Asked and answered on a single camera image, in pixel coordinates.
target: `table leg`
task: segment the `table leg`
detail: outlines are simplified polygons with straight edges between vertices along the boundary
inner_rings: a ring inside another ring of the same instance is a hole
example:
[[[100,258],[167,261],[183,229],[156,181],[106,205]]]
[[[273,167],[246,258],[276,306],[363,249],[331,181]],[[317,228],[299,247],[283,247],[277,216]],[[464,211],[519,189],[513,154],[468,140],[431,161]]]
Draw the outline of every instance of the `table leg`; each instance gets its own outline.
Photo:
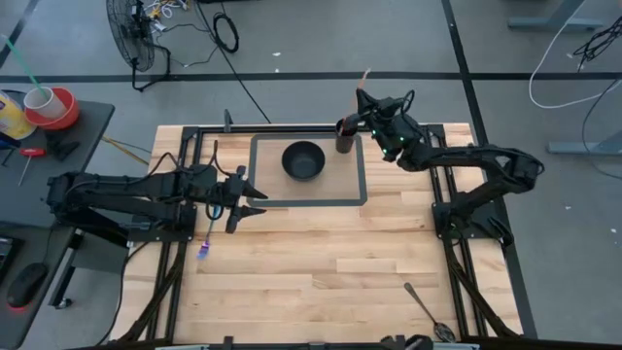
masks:
[[[549,142],[546,151],[554,155],[622,156],[622,131],[601,142],[586,142],[586,145],[589,152],[582,142]]]
[[[511,17],[507,21],[510,29],[533,31],[558,31],[574,14],[585,0],[565,0],[551,17]],[[591,31],[602,27],[603,23],[595,19],[572,18],[565,32]]]

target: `black bowl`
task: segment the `black bowl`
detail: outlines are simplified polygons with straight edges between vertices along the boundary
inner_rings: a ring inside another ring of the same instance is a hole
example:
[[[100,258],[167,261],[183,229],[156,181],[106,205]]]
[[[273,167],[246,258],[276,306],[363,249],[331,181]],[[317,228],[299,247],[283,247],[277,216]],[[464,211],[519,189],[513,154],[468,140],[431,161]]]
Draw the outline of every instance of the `black bowl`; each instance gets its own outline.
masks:
[[[285,149],[281,162],[285,172],[293,179],[309,181],[320,175],[326,157],[320,146],[309,141],[298,141]]]

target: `electric fan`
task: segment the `electric fan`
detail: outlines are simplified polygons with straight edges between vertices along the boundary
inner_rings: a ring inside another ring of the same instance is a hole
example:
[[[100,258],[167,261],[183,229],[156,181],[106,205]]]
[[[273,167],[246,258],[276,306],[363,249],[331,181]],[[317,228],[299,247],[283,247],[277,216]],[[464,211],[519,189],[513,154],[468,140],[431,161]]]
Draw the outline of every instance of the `electric fan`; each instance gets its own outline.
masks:
[[[171,51],[154,44],[151,19],[143,12],[140,0],[106,0],[108,21],[123,59],[132,67],[132,87],[139,91],[168,79],[171,73]],[[136,86],[136,71],[145,72],[154,65],[154,51],[166,53],[166,73],[142,87]]]

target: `black cup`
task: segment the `black cup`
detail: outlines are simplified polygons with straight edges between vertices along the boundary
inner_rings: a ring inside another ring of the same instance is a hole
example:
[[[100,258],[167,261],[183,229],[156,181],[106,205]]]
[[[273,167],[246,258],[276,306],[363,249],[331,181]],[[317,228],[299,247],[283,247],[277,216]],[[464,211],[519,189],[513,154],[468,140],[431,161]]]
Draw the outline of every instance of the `black cup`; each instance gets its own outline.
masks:
[[[352,145],[354,144],[354,135],[356,134],[356,130],[354,131],[346,131],[340,130],[341,125],[343,124],[343,120],[337,122],[334,127],[334,134],[336,136],[335,139],[335,148],[340,154],[350,153],[352,150]]]

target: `black floor stripe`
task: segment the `black floor stripe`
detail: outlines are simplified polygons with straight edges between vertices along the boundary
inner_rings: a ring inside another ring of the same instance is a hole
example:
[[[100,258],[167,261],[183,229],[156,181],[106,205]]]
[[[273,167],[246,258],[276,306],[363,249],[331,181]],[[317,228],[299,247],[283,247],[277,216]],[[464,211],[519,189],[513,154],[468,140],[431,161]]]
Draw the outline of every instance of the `black floor stripe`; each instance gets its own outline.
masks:
[[[241,73],[246,82],[359,80],[363,72],[306,72],[306,73]],[[458,72],[371,72],[370,80],[435,80],[435,81],[528,81],[531,73],[465,73]],[[158,75],[140,75],[138,82],[149,82]],[[129,83],[131,75],[65,75],[38,76],[41,83]],[[622,79],[622,72],[538,73],[537,81],[584,81]],[[169,82],[235,82],[233,74],[174,74]],[[0,76],[0,83],[30,83],[26,76]]]
[[[460,40],[460,33],[458,32],[458,25],[454,16],[450,0],[441,0],[443,11],[445,13],[445,19],[451,36],[451,41],[454,46],[454,53],[458,60],[458,66],[460,67],[460,73],[462,74],[462,81],[465,87],[466,101],[470,110],[471,118],[473,121],[473,128],[475,130],[475,136],[479,141],[479,144],[487,144],[488,136],[484,127],[484,121],[482,119],[479,104],[477,103],[477,96],[475,95],[475,88],[473,87],[473,76],[468,71],[467,58],[463,49],[462,41]],[[531,73],[528,74],[504,74],[506,78],[513,78],[511,80],[529,80]],[[479,74],[480,78],[496,78],[497,74]],[[495,200],[496,211],[504,220],[504,223],[509,227],[509,220],[507,218],[507,211],[505,209],[505,202],[503,198]],[[504,251],[504,256],[507,260],[507,268],[510,273],[510,280],[512,284],[512,291],[514,293],[514,299],[516,300],[516,306],[519,312],[523,333],[530,338],[537,338],[536,325],[534,321],[534,315],[532,313],[529,299],[527,296],[527,289],[525,281],[523,279],[520,263],[518,261],[518,255],[515,245],[512,245],[508,250]]]
[[[479,111],[479,104],[477,103],[477,97],[475,96],[475,88],[473,87],[473,82],[468,76],[467,58],[465,57],[463,43],[460,40],[460,34],[458,33],[454,10],[452,9],[449,0],[442,0],[441,3],[443,5],[445,19],[447,20],[447,25],[449,27],[451,43],[454,46],[454,52],[456,53],[456,59],[458,60],[458,67],[460,67],[463,85],[465,86],[466,102],[468,103],[468,108],[473,121],[475,137],[480,145],[485,145],[488,143],[488,136],[486,135],[484,121],[482,120],[482,115]]]
[[[32,13],[35,11],[37,4],[39,4],[39,0],[30,0],[30,2],[28,2],[28,5],[26,6],[26,9],[24,10],[23,15],[21,15],[19,22],[17,23],[16,27],[13,29],[11,36],[9,36],[9,40],[11,40],[13,44],[16,43],[17,39],[19,38],[19,35],[21,35],[21,31],[26,26],[26,23],[30,19],[30,16],[32,15]],[[2,51],[0,52],[0,68],[2,68],[2,66],[4,65],[4,62],[7,60],[7,57],[9,57],[9,53],[11,53],[11,49],[9,49],[9,47],[5,44],[4,49],[2,49]]]
[[[532,73],[468,73],[472,81],[528,81]],[[537,73],[534,80],[538,81],[585,81],[585,80],[616,80],[622,78],[622,72],[588,72],[588,73]]]
[[[312,81],[312,80],[359,80],[363,72],[296,72],[296,73],[240,73],[240,79],[252,81]],[[138,82],[149,82],[159,75],[139,75]],[[460,73],[451,72],[371,72],[368,79],[387,80],[460,80]],[[72,75],[37,76],[42,83],[127,83],[127,75]],[[233,74],[173,74],[169,82],[236,82]],[[26,76],[0,76],[0,83],[28,83]]]

